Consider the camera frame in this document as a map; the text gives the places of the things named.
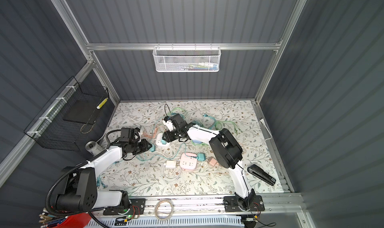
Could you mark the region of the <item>pink power strip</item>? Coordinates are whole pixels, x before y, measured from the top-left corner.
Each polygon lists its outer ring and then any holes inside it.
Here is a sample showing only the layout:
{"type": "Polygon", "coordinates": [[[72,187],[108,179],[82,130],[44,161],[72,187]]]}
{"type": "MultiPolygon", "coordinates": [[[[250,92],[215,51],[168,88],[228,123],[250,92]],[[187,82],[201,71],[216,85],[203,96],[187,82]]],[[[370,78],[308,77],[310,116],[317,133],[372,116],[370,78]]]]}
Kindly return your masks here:
{"type": "Polygon", "coordinates": [[[180,158],[180,167],[187,172],[193,172],[197,168],[198,160],[197,154],[183,153],[180,158]]]}

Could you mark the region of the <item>teal charger plug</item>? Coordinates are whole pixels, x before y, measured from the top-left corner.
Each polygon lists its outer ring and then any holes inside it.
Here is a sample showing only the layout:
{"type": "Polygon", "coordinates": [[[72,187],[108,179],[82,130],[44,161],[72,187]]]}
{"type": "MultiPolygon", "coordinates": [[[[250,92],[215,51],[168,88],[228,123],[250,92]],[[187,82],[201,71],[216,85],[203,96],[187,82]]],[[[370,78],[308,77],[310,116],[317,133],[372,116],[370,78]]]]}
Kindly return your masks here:
{"type": "Polygon", "coordinates": [[[198,153],[197,154],[197,160],[200,161],[200,162],[203,162],[206,160],[206,156],[204,153],[198,153]]]}

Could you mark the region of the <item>white charger plug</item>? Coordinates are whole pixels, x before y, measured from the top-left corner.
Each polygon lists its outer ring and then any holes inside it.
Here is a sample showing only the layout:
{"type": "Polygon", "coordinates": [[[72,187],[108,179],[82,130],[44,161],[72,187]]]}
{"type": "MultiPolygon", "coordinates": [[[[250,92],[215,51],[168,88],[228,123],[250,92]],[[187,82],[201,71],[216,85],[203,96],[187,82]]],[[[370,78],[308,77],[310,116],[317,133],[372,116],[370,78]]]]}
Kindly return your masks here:
{"type": "Polygon", "coordinates": [[[177,166],[177,161],[175,161],[175,160],[166,161],[166,168],[167,169],[175,169],[176,166],[177,166]]]}

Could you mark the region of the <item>pink charger plug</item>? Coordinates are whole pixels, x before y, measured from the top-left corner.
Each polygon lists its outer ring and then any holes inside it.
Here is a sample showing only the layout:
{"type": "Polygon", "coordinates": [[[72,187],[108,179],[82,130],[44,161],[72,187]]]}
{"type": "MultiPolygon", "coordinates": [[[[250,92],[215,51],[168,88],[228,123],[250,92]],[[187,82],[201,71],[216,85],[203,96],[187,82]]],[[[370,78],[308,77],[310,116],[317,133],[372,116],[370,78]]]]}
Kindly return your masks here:
{"type": "Polygon", "coordinates": [[[208,164],[211,166],[211,167],[215,167],[217,164],[218,164],[218,161],[214,158],[214,157],[210,157],[208,159],[208,164]]]}

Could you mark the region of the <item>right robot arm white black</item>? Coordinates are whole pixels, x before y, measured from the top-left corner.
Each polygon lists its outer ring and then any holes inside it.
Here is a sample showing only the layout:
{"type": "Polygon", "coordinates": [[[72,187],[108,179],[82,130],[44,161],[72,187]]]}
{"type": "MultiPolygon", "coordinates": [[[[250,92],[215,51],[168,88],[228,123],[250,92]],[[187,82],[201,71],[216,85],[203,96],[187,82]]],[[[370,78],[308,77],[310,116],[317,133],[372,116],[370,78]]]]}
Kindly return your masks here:
{"type": "Polygon", "coordinates": [[[250,209],[255,198],[255,191],[250,186],[242,162],[243,149],[228,129],[220,131],[202,128],[195,123],[187,123],[180,114],[166,116],[163,120],[168,131],[164,132],[163,140],[171,143],[175,140],[186,142],[198,141],[210,145],[215,159],[226,168],[235,186],[236,204],[243,211],[250,209]]]}

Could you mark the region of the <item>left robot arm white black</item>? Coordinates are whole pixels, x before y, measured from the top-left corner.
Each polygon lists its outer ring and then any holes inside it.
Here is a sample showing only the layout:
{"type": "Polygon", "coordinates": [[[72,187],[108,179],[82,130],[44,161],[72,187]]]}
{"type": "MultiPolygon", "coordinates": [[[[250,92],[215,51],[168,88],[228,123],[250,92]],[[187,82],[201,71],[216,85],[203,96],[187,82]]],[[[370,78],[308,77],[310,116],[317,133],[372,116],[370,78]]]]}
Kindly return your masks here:
{"type": "Polygon", "coordinates": [[[110,207],[129,210],[131,203],[125,191],[99,191],[97,178],[113,163],[129,154],[147,152],[152,144],[141,138],[140,128],[121,128],[113,142],[105,135],[107,147],[98,155],[74,167],[66,167],[49,189],[45,209],[56,217],[89,213],[110,207]]]}

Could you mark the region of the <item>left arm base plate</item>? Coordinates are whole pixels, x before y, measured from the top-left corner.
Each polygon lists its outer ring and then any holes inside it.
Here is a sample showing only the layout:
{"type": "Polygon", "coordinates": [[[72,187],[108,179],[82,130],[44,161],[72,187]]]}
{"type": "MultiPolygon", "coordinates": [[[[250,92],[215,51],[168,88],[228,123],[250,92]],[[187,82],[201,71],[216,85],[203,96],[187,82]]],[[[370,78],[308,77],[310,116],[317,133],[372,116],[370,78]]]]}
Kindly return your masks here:
{"type": "Polygon", "coordinates": [[[145,210],[146,199],[129,199],[129,205],[121,203],[116,207],[107,207],[103,211],[104,216],[128,216],[142,215],[145,210]]]}

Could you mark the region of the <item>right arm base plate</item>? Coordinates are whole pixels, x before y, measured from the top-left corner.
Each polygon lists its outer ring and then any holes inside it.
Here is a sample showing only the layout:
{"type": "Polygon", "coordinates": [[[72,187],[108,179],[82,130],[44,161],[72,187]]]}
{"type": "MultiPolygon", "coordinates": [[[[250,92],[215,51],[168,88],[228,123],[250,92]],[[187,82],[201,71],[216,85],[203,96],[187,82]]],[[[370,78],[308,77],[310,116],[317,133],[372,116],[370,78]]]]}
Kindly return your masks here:
{"type": "Polygon", "coordinates": [[[246,201],[236,196],[225,196],[223,204],[225,211],[228,213],[265,211],[264,201],[261,196],[254,196],[251,201],[246,201]]]}

